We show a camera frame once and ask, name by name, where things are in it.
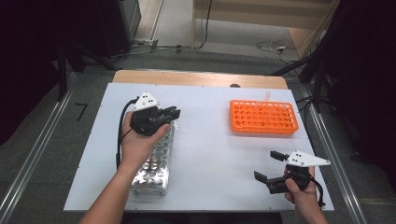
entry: wooden table edge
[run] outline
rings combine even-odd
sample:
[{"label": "wooden table edge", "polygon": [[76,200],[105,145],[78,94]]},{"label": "wooden table edge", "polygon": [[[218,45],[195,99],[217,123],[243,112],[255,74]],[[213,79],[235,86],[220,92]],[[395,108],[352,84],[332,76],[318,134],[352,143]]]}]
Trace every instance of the wooden table edge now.
[{"label": "wooden table edge", "polygon": [[163,70],[120,70],[114,75],[113,83],[212,87],[230,87],[237,84],[241,88],[288,90],[283,77]]}]

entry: silver test tube rack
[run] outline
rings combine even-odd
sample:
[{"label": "silver test tube rack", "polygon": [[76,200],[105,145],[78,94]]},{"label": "silver test tube rack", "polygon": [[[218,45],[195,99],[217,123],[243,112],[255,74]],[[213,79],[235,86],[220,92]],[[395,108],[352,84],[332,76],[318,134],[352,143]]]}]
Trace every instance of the silver test tube rack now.
[{"label": "silver test tube rack", "polygon": [[166,195],[174,130],[172,121],[166,135],[154,146],[148,160],[137,172],[131,186],[134,195]]}]

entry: person's left hand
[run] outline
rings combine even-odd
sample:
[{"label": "person's left hand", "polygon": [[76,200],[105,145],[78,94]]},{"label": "person's left hand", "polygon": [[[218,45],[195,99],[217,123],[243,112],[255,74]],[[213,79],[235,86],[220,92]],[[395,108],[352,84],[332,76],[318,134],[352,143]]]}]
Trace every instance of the person's left hand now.
[{"label": "person's left hand", "polygon": [[169,124],[164,124],[152,136],[145,136],[131,130],[132,112],[127,112],[122,124],[121,163],[120,167],[129,169],[139,168],[148,159],[154,145],[160,141],[169,129]]}]

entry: white board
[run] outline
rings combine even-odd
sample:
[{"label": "white board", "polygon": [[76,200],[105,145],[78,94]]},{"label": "white board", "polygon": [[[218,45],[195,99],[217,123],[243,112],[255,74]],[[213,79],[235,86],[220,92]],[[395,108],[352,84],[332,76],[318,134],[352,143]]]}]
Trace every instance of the white board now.
[{"label": "white board", "polygon": [[[280,177],[285,162],[270,151],[290,154],[294,149],[313,154],[291,91],[147,84],[108,84],[92,133],[70,189],[65,211],[86,211],[116,172],[120,113],[143,91],[161,103],[181,110],[171,151],[166,196],[132,193],[125,210],[138,211],[281,211],[293,210],[283,194],[270,194],[254,179],[253,171]],[[230,129],[229,103],[233,99],[288,102],[297,112],[299,130],[292,135],[238,134]],[[324,210],[332,201],[319,168],[316,179],[324,189]]]}]

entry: black equipment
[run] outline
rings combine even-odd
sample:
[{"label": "black equipment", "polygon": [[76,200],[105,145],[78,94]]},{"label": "black equipment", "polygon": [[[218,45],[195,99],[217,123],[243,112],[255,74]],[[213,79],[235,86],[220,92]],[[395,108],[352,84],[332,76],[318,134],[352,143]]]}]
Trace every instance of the black equipment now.
[{"label": "black equipment", "polygon": [[[270,153],[271,157],[276,160],[289,162],[288,159],[290,156],[288,154],[285,155],[276,151],[271,151]],[[315,178],[311,174],[309,174],[309,167],[300,167],[287,164],[286,170],[287,172],[283,176],[272,179],[268,179],[266,175],[262,175],[259,172],[255,171],[254,178],[265,184],[270,190],[271,194],[290,192],[285,184],[285,181],[289,178],[296,182],[300,190],[305,190],[306,187],[308,187],[308,184],[312,181],[316,184],[320,193],[318,199],[319,207],[323,207],[324,205],[326,205],[326,203],[323,202],[323,188],[319,184],[319,182],[315,180]]]},{"label": "black equipment", "polygon": [[59,25],[72,42],[106,58],[130,49],[141,20],[137,0],[71,0],[60,4]]},{"label": "black equipment", "polygon": [[152,136],[165,123],[170,123],[172,120],[178,119],[180,117],[180,110],[177,109],[175,106],[170,106],[165,109],[159,109],[157,106],[152,106],[141,110],[137,110],[134,111],[131,117],[131,129],[123,136],[121,136],[122,122],[124,120],[125,112],[130,105],[136,104],[138,100],[139,97],[137,96],[136,99],[128,102],[128,104],[125,105],[125,107],[121,112],[119,136],[117,141],[117,154],[116,154],[117,168],[119,168],[121,162],[120,145],[123,137],[128,132],[134,130],[136,133],[143,134],[145,136]]}]

